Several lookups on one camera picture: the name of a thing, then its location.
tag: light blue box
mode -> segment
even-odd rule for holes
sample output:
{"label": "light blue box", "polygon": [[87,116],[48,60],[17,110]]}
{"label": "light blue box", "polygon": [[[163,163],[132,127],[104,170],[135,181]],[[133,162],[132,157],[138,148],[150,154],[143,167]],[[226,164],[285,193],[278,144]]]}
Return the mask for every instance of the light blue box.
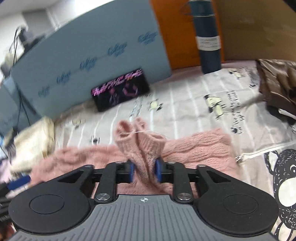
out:
{"label": "light blue box", "polygon": [[37,44],[11,75],[37,112],[56,118],[92,88],[142,68],[149,83],[171,68],[148,0],[116,0],[74,19]]}
{"label": "light blue box", "polygon": [[[40,115],[36,113],[32,107],[28,106],[24,100],[23,103],[30,123],[33,124],[38,121],[41,118]],[[13,79],[8,77],[3,81],[3,85],[0,87],[0,133],[2,135],[6,135],[13,127],[16,127],[19,104],[20,99],[16,85]],[[28,126],[28,119],[24,109],[21,108],[17,129],[21,131]]]}

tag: pink knitted sweater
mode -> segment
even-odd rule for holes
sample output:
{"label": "pink knitted sweater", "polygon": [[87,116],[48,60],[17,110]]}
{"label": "pink knitted sweater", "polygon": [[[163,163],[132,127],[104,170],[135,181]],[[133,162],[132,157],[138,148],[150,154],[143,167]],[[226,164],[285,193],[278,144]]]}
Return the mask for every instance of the pink knitted sweater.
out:
{"label": "pink knitted sweater", "polygon": [[120,121],[114,139],[117,146],[68,147],[56,151],[33,168],[31,184],[51,180],[86,164],[104,168],[110,162],[131,159],[136,165],[134,182],[119,184],[119,194],[170,194],[172,185],[157,183],[153,174],[154,161],[159,156],[165,161],[181,162],[187,168],[205,164],[238,178],[230,137],[221,129],[166,140],[163,135],[148,131],[146,122],[137,118],[134,123]]}

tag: bed sheet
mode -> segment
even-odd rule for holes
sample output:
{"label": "bed sheet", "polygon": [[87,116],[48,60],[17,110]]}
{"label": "bed sheet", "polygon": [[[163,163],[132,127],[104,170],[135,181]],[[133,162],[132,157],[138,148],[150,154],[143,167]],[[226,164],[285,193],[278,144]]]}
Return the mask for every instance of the bed sheet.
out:
{"label": "bed sheet", "polygon": [[[98,113],[94,102],[88,101],[63,113],[55,123],[56,148],[82,148],[91,144],[92,137],[100,138],[100,144],[114,144],[112,133],[116,124],[137,116],[147,121],[150,130],[167,139],[220,127],[231,137],[240,179],[274,196],[281,214],[282,203],[295,203],[296,183],[289,181],[284,186],[289,194],[279,199],[274,172],[269,170],[264,154],[276,150],[280,154],[293,146],[296,149],[296,136],[285,119],[279,120],[267,111],[258,91],[259,83],[254,61],[227,63],[220,71],[206,75],[200,67],[174,71],[170,78],[153,84],[149,95],[108,111]],[[290,165],[296,165],[296,157]],[[287,218],[285,223],[279,217],[273,229],[277,234],[280,227],[280,241],[295,236],[296,210],[291,206],[289,212],[293,212],[293,219]]]}

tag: cartoon bear print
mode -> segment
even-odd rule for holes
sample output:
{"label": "cartoon bear print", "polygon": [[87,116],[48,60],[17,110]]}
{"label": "cartoon bear print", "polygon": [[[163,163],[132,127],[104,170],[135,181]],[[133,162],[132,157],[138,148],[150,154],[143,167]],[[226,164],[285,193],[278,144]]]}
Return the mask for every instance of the cartoon bear print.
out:
{"label": "cartoon bear print", "polygon": [[225,104],[222,104],[222,98],[216,96],[205,95],[205,102],[208,106],[209,113],[214,111],[216,119],[218,120],[220,116],[224,114],[223,108],[226,107]]}
{"label": "cartoon bear print", "polygon": [[274,198],[279,205],[281,223],[274,235],[279,239],[279,232],[284,224],[291,230],[287,241],[296,230],[296,150],[286,149],[278,154],[277,151],[264,154],[265,164],[273,175]]}

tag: blue object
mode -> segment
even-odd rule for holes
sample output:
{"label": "blue object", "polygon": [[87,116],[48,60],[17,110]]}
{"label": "blue object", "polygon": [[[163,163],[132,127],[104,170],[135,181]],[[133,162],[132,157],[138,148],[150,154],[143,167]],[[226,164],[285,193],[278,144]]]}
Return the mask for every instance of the blue object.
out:
{"label": "blue object", "polygon": [[135,170],[135,164],[133,162],[131,162],[130,168],[131,168],[131,171],[130,171],[130,183],[132,183],[133,182],[133,172]]}
{"label": "blue object", "polygon": [[92,88],[138,68],[148,83],[171,75],[149,0],[115,0],[36,44],[11,76],[35,110],[54,119],[91,99]]}
{"label": "blue object", "polygon": [[6,135],[16,124],[18,106],[4,85],[0,87],[0,132]]}
{"label": "blue object", "polygon": [[[16,87],[15,82],[13,81],[13,78],[9,76],[3,81],[3,86],[4,89],[7,90],[8,94],[10,95],[9,98],[7,97],[7,102],[9,105],[14,105],[15,107],[9,109],[5,115],[7,116],[8,120],[4,123],[3,127],[5,130],[3,131],[3,135],[6,135],[6,133],[11,130],[12,127],[14,127],[17,124],[17,116],[19,112],[19,107],[20,107],[20,96]],[[41,116],[34,110],[32,106],[28,106],[26,100],[22,98],[24,107],[26,109],[28,118],[30,120],[31,124],[34,124],[36,121],[40,120]],[[20,111],[20,120],[18,123],[17,131],[21,131],[29,126],[28,119],[26,117],[26,114],[24,112],[23,107],[21,106],[21,111]]]}
{"label": "blue object", "polygon": [[7,188],[11,191],[11,190],[15,190],[25,184],[27,184],[28,182],[31,181],[31,178],[29,175],[23,176],[15,181],[12,181],[10,183],[8,183]]}
{"label": "blue object", "polygon": [[160,161],[159,159],[157,158],[155,160],[155,175],[156,175],[156,178],[157,178],[157,181],[159,183],[161,183],[161,164],[160,164]]}
{"label": "blue object", "polygon": [[196,33],[197,47],[204,74],[221,69],[221,41],[210,0],[189,0]]}

